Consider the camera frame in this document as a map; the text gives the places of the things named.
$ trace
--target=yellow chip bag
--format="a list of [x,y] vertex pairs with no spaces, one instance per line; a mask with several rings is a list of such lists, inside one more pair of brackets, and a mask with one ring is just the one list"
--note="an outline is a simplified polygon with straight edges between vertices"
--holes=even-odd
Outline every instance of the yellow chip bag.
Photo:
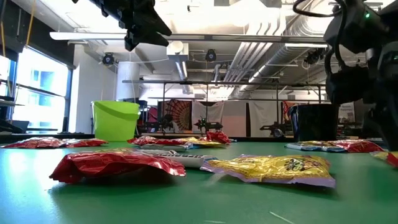
[[318,156],[247,156],[222,161],[206,161],[201,170],[229,174],[244,182],[310,184],[335,187],[329,162]]

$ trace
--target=green table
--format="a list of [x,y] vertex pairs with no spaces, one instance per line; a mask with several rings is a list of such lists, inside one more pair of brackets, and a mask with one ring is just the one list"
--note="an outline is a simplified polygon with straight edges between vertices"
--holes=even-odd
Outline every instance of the green table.
[[295,224],[398,223],[398,170],[369,154],[301,152],[258,142],[190,151],[219,159],[323,156],[332,164],[336,189],[245,184],[200,170],[187,170],[186,177],[154,176],[161,184],[66,185],[48,178],[65,154],[86,150],[0,149],[0,223],[287,223],[270,212]]

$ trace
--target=metal frame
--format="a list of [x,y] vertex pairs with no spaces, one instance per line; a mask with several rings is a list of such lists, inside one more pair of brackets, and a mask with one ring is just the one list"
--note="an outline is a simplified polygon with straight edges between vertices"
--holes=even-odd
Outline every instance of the metal frame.
[[145,83],[145,84],[163,84],[163,97],[150,97],[149,99],[158,99],[163,101],[162,105],[162,118],[164,116],[165,110],[165,101],[166,100],[204,100],[204,98],[166,98],[166,85],[167,84],[180,84],[180,85],[206,85],[206,121],[208,121],[208,92],[209,85],[229,85],[229,86],[240,86],[240,85],[259,85],[259,86],[275,86],[276,99],[242,99],[242,98],[232,98],[228,99],[228,101],[276,101],[276,113],[277,113],[277,122],[279,121],[279,86],[291,86],[291,87],[305,87],[305,86],[315,86],[318,87],[318,99],[317,100],[289,100],[293,102],[318,102],[319,104],[322,102],[329,102],[328,100],[322,100],[321,98],[321,88],[326,86],[325,84],[308,84],[308,83],[253,83],[253,82],[203,82],[203,81],[149,81],[149,80],[123,80],[123,83]]

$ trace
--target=ceiling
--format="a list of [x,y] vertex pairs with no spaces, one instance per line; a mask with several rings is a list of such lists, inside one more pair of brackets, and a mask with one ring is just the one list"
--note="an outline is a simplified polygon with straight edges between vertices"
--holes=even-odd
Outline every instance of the ceiling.
[[[30,12],[34,0],[12,1]],[[383,2],[386,6],[392,1],[379,0],[376,2]],[[271,12],[273,11],[265,11],[265,6],[259,0],[232,2],[237,3],[228,6],[228,1],[223,0],[156,0],[155,10],[172,32],[176,34],[251,34],[250,29],[254,27],[253,21],[264,24],[266,23],[264,20],[268,22],[272,20]],[[313,2],[328,5],[329,1],[314,0]],[[187,11],[187,5],[190,6],[191,12]],[[322,9],[326,12],[330,11],[330,7]],[[281,14],[284,15],[289,26],[297,23],[297,17],[292,13],[291,5],[283,6]],[[103,17],[100,10],[92,5],[89,0],[80,0],[77,4],[72,3],[72,0],[37,0],[34,16],[60,32],[125,32],[118,27],[117,20],[110,16]],[[328,21],[326,19],[316,22],[318,24],[308,23],[308,25],[322,26],[324,30],[326,28],[324,24],[327,24]],[[241,44],[239,42],[188,42],[188,79],[212,80],[213,72],[211,69],[214,69],[216,64],[221,64],[223,68],[231,65]],[[114,52],[114,56],[119,61],[151,62],[142,64],[143,69],[146,69],[149,75],[151,73],[173,74],[177,70],[175,62],[168,60],[166,48],[161,46],[139,44],[132,54],[124,49],[124,42],[121,40],[93,40],[89,42],[88,48],[97,53],[98,58],[105,52]],[[217,53],[216,63],[205,62],[205,54],[208,49],[215,49]],[[281,83],[324,82],[325,73],[321,63],[312,65],[309,69],[307,69],[306,64],[302,63],[311,50],[311,48],[303,50],[302,54],[295,57],[295,60],[290,61],[289,64],[294,67],[280,67],[276,70],[277,73],[271,75],[278,76]],[[347,61],[356,62],[358,59],[363,61],[363,55],[353,55],[345,49],[342,49],[342,52]],[[267,57],[264,54],[252,70],[242,77],[241,81],[248,81],[266,61]]]

